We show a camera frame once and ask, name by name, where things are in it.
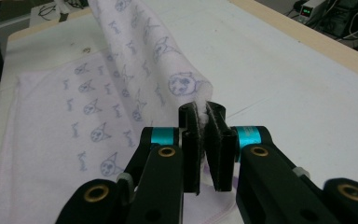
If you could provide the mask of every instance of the fabric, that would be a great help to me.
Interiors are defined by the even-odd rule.
[[[82,184],[116,181],[144,126],[177,126],[178,107],[192,101],[202,116],[212,96],[142,1],[90,5],[109,49],[18,76],[0,160],[0,223],[54,223]],[[185,195],[184,223],[213,223],[235,205],[232,192],[200,191]]]

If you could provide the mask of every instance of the blue tape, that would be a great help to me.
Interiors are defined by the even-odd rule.
[[[151,143],[173,145],[173,128],[153,128]]]
[[[238,158],[238,162],[240,162],[242,149],[250,144],[260,144],[261,136],[255,126],[238,126],[235,128],[237,129],[240,142],[240,156]]]

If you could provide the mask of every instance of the table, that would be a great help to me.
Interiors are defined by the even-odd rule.
[[[214,84],[213,100],[227,108],[228,125],[268,127],[276,145],[310,171],[318,187],[338,176],[358,181],[358,52],[252,0],[146,3]],[[17,74],[71,62],[84,57],[85,48],[106,48],[89,10],[70,18],[9,38],[0,148]]]

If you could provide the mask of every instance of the white cloth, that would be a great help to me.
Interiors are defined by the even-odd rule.
[[[0,160],[0,223],[54,223],[82,184],[116,180],[144,126],[177,126],[180,105],[211,98],[212,85],[141,1],[90,4],[102,9],[110,50],[18,76]],[[213,223],[235,205],[232,192],[200,190],[185,195],[184,223]]]

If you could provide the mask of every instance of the brass ring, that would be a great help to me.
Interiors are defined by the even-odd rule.
[[[256,156],[265,157],[269,154],[269,152],[263,147],[252,147],[251,152]]]
[[[162,157],[171,157],[175,154],[175,149],[172,147],[162,147],[158,150],[158,154]]]
[[[338,185],[338,191],[344,195],[345,197],[352,199],[356,202],[358,202],[358,188],[353,186],[353,185],[349,185],[349,184],[341,184]]]
[[[108,193],[109,188],[105,184],[95,185],[89,188],[86,193],[84,193],[84,200],[89,203],[97,203],[104,199]]]

